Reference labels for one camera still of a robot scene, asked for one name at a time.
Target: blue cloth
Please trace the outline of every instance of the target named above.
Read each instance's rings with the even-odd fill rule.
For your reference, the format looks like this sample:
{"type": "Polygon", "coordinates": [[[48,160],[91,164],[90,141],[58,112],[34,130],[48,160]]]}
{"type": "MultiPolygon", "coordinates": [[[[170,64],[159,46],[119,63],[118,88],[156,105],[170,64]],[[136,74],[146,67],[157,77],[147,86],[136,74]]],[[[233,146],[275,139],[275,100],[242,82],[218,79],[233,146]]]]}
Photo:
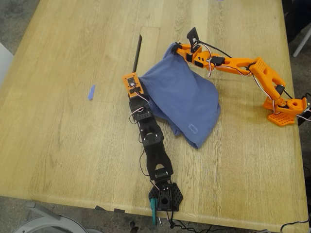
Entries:
{"type": "Polygon", "coordinates": [[[218,92],[180,55],[171,54],[172,46],[139,79],[146,86],[154,115],[167,120],[175,135],[182,133],[190,145],[199,148],[217,122],[218,92]]]}

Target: black cable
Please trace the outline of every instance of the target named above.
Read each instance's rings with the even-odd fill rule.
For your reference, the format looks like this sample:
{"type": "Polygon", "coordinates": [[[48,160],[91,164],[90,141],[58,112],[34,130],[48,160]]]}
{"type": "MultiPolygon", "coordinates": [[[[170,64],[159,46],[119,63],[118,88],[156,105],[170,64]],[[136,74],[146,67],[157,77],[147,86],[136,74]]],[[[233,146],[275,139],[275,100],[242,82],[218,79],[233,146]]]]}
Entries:
{"type": "Polygon", "coordinates": [[[142,143],[142,141],[140,141],[139,139],[141,138],[140,133],[138,134],[138,142],[142,143]]]}
{"type": "Polygon", "coordinates": [[[173,190],[172,190],[172,180],[170,179],[171,184],[171,194],[172,194],[172,215],[171,215],[171,224],[173,223],[173,214],[174,214],[174,196],[173,196],[173,190]]]}
{"type": "Polygon", "coordinates": [[[204,45],[206,45],[206,46],[209,46],[209,47],[211,47],[211,48],[213,48],[213,49],[215,49],[215,50],[218,50],[219,52],[222,52],[222,53],[223,53],[224,55],[226,55],[227,57],[232,58],[230,55],[228,55],[228,54],[225,53],[224,51],[222,51],[222,50],[216,48],[215,46],[209,45],[208,43],[205,43],[205,42],[203,42],[203,41],[201,41],[201,40],[198,40],[198,43],[201,43],[201,44],[204,44],[204,45]]]}
{"type": "Polygon", "coordinates": [[[212,225],[209,226],[208,229],[204,229],[204,230],[201,230],[200,232],[197,232],[194,228],[192,227],[186,227],[180,220],[177,220],[182,226],[180,225],[174,225],[174,227],[180,227],[182,230],[187,230],[187,231],[190,231],[190,232],[195,232],[195,233],[203,233],[204,231],[206,231],[205,233],[208,233],[208,232],[215,232],[215,231],[218,231],[218,230],[227,230],[228,228],[221,228],[221,229],[215,229],[215,230],[210,230],[212,225]]]}
{"type": "Polygon", "coordinates": [[[285,90],[284,90],[285,94],[292,99],[292,97],[290,96],[290,94],[288,94],[285,90]]]}
{"type": "Polygon", "coordinates": [[[303,166],[309,173],[309,177],[311,177],[311,172],[310,172],[310,169],[307,167],[307,166],[303,166]]]}
{"type": "Polygon", "coordinates": [[[303,221],[303,222],[297,221],[297,222],[285,223],[284,225],[281,226],[280,233],[283,233],[283,228],[288,226],[288,225],[294,225],[296,223],[307,223],[307,222],[309,222],[310,221],[310,217],[311,217],[311,213],[309,214],[308,220],[306,220],[306,221],[303,221]]]}
{"type": "Polygon", "coordinates": [[[145,148],[144,148],[144,150],[142,151],[141,156],[139,157],[139,166],[140,166],[140,170],[141,170],[141,172],[144,174],[144,176],[149,176],[149,175],[146,175],[146,174],[143,172],[142,168],[141,168],[141,163],[140,163],[140,161],[141,161],[141,157],[142,157],[142,155],[144,154],[144,152],[145,152],[145,148]]]}

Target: white chair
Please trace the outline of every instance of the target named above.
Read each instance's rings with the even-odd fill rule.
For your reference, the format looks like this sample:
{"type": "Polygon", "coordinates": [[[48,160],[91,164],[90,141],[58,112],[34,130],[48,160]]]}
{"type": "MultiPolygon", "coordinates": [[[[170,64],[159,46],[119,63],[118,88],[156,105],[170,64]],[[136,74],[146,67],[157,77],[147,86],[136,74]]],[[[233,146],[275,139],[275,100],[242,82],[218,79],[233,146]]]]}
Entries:
{"type": "Polygon", "coordinates": [[[296,50],[295,50],[295,52],[293,54],[293,57],[296,57],[299,54],[299,52],[301,51],[302,47],[305,45],[305,43],[307,42],[307,40],[309,39],[310,36],[311,36],[311,28],[309,29],[309,31],[307,32],[306,36],[303,38],[301,43],[296,48],[296,50]]]}
{"type": "Polygon", "coordinates": [[[57,215],[33,201],[27,202],[26,207],[41,216],[26,222],[14,233],[102,233],[95,229],[85,229],[75,220],[57,215]]]}
{"type": "Polygon", "coordinates": [[[13,60],[13,55],[0,43],[0,86],[13,60]]]}

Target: perforated plate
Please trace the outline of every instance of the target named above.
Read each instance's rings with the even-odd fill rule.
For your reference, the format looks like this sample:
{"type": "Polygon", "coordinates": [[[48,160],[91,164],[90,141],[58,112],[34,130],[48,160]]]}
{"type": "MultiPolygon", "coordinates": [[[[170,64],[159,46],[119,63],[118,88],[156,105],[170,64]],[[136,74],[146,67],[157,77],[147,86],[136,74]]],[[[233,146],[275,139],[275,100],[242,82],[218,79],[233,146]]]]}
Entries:
{"type": "MultiPolygon", "coordinates": [[[[173,191],[173,209],[174,211],[179,211],[179,205],[181,201],[183,200],[183,195],[181,194],[178,186],[176,183],[172,183],[172,191],[173,191]]],[[[159,196],[159,191],[157,188],[153,187],[151,191],[149,192],[149,200],[151,198],[158,198],[159,196]]]]}

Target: small blue piece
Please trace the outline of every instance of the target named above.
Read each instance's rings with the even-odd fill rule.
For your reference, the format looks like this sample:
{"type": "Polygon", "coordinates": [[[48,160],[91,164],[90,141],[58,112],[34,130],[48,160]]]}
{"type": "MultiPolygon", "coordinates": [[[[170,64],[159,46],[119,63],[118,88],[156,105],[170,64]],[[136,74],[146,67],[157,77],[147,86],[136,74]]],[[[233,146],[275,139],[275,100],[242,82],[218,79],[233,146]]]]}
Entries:
{"type": "Polygon", "coordinates": [[[156,209],[157,209],[157,199],[156,198],[150,199],[150,206],[152,209],[152,225],[156,226],[156,209]]]}
{"type": "Polygon", "coordinates": [[[95,85],[93,85],[89,91],[89,95],[87,96],[88,100],[92,100],[94,96],[95,85]]]}

